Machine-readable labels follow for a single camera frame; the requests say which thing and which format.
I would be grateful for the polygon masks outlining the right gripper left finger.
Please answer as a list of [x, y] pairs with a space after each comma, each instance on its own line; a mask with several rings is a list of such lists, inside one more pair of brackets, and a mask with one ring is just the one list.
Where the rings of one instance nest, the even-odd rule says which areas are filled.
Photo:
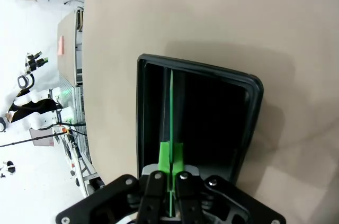
[[161, 142], [156, 169], [140, 178], [125, 174], [57, 214], [56, 224], [117, 224], [137, 214], [136, 224], [157, 224], [167, 193], [171, 147]]

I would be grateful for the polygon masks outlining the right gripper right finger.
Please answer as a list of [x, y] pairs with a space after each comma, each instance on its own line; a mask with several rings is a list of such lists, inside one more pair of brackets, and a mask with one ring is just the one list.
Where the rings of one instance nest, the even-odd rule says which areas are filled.
[[182, 143], [173, 145], [173, 175], [182, 224], [287, 224], [283, 215], [222, 177], [203, 180], [187, 171]]

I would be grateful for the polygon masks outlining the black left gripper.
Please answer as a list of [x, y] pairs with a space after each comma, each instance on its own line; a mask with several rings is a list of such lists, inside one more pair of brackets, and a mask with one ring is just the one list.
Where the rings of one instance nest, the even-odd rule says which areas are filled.
[[48, 58], [41, 58], [42, 52], [38, 52], [35, 55], [28, 53], [25, 59], [26, 72], [33, 72], [37, 68], [42, 67], [48, 62]]

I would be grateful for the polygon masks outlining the black plastic ESD tray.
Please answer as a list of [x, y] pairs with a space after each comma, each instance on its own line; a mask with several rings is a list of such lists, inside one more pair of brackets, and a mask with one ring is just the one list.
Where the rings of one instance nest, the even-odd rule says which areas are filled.
[[173, 141], [184, 163], [206, 178], [235, 183], [252, 141], [264, 87], [254, 75], [150, 54], [137, 61], [137, 172], [158, 161], [170, 140], [170, 72], [173, 70]]

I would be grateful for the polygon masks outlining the green perforated circuit board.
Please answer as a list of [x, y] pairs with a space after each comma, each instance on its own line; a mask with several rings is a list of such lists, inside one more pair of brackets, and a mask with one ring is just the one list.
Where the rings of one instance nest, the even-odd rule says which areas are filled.
[[169, 217], [173, 217], [173, 70], [170, 72], [169, 83]]

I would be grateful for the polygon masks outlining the large cardboard box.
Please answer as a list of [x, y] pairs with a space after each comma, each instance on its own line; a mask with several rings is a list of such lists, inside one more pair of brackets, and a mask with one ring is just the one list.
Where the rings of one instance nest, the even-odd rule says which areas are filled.
[[82, 85], [83, 10], [66, 15], [57, 29], [57, 61], [59, 73], [73, 86]]

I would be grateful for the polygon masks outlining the grey sign board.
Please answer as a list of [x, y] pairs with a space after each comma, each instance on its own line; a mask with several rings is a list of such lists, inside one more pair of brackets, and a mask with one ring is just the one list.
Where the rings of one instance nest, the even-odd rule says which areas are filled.
[[41, 137], [41, 139], [34, 140], [32, 143], [34, 146], [45, 146], [53, 147], [54, 146], [54, 137], [52, 136], [54, 131], [52, 128], [48, 130], [34, 130], [30, 129], [31, 138]]

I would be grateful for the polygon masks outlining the thin black pole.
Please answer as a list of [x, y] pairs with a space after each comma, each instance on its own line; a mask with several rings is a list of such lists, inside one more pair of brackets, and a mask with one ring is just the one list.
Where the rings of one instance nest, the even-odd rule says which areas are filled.
[[71, 130], [71, 131], [66, 131], [66, 132], [54, 133], [52, 135], [46, 135], [46, 136], [41, 136], [41, 137], [35, 137], [35, 138], [32, 138], [32, 139], [12, 142], [10, 144], [0, 145], [0, 148], [8, 147], [8, 146], [14, 146], [14, 145], [18, 145], [18, 144], [23, 144], [23, 143], [26, 143], [26, 142], [37, 141], [37, 140], [45, 139], [45, 138], [49, 138], [49, 137], [56, 137], [56, 136], [61, 136], [61, 135], [70, 135], [70, 132], [75, 132], [77, 134], [80, 134], [80, 135], [83, 135], [83, 136], [87, 136], [87, 134], [85, 134], [85, 133], [82, 133], [82, 132], [79, 132], [79, 131], [76, 131], [76, 130]]

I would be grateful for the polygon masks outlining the aluminium profile frame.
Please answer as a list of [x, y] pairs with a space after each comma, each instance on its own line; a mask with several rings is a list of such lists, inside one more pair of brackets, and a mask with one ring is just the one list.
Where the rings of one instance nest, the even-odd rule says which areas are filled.
[[72, 94], [72, 107], [74, 109], [74, 124], [84, 124], [83, 126], [77, 126], [76, 131], [80, 132], [77, 136], [78, 146], [87, 158], [90, 157], [88, 148], [87, 131], [85, 124], [85, 112], [84, 112], [84, 99], [83, 99], [83, 87], [77, 86], [71, 88]]

